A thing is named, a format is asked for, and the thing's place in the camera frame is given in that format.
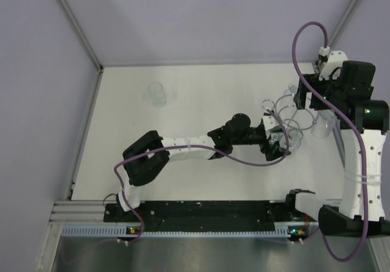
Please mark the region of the clear wine glass four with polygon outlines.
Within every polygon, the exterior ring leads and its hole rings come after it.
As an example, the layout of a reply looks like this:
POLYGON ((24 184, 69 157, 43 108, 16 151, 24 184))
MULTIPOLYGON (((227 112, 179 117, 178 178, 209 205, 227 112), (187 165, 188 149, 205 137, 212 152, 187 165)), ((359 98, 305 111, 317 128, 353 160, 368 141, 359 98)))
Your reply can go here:
POLYGON ((283 150, 288 149, 291 154, 294 154, 301 146, 303 133, 298 129, 289 129, 287 130, 287 134, 288 138, 286 138, 284 135, 281 136, 279 142, 280 147, 283 150))

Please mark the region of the clear wine glass three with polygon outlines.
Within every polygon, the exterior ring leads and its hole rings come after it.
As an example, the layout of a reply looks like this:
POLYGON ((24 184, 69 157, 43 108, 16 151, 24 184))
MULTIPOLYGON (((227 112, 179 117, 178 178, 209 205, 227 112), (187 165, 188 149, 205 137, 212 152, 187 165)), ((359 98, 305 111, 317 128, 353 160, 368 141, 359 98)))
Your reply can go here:
POLYGON ((321 110, 317 112, 311 133, 316 138, 325 139, 332 133, 335 125, 336 115, 331 110, 321 110))

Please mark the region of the clear wine glass one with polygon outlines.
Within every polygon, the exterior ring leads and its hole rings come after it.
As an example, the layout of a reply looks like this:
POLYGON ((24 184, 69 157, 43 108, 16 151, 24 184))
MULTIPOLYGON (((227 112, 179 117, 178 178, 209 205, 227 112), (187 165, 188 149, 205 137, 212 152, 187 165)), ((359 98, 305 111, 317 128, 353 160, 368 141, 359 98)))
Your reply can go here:
POLYGON ((148 86, 147 90, 155 107, 164 107, 166 105, 166 93, 161 83, 153 82, 148 86))

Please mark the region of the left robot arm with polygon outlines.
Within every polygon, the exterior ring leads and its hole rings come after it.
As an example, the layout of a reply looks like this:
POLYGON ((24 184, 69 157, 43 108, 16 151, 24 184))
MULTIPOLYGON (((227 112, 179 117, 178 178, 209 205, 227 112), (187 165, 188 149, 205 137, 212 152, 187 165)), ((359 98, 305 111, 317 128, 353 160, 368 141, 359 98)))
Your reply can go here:
POLYGON ((256 127, 251 125, 247 115, 237 113, 225 125, 196 137, 169 138, 162 137, 157 131, 149 131, 129 146, 122 154, 122 161, 114 166, 120 189, 116 202, 105 207, 104 221, 142 222, 138 208, 143 188, 169 163, 228 158, 243 165, 269 167, 290 155, 289 133, 273 110, 267 110, 256 127), (257 145, 265 156, 264 163, 247 162, 232 156, 234 146, 253 145, 257 145))

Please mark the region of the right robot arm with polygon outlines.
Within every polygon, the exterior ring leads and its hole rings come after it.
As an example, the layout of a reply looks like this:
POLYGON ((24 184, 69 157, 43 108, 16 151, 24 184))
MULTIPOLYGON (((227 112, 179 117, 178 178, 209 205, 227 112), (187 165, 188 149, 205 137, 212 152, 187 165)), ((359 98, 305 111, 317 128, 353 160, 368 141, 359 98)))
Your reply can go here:
POLYGON ((305 214, 318 221, 324 235, 360 237, 368 216, 368 237, 389 235, 389 221, 381 203, 381 153, 389 130, 389 106, 371 98, 375 66, 369 62, 318 62, 314 74, 304 78, 322 96, 312 96, 310 108, 324 113, 324 100, 338 108, 357 128, 341 120, 344 144, 344 186, 335 206, 311 191, 295 189, 287 198, 285 215, 293 221, 305 214))

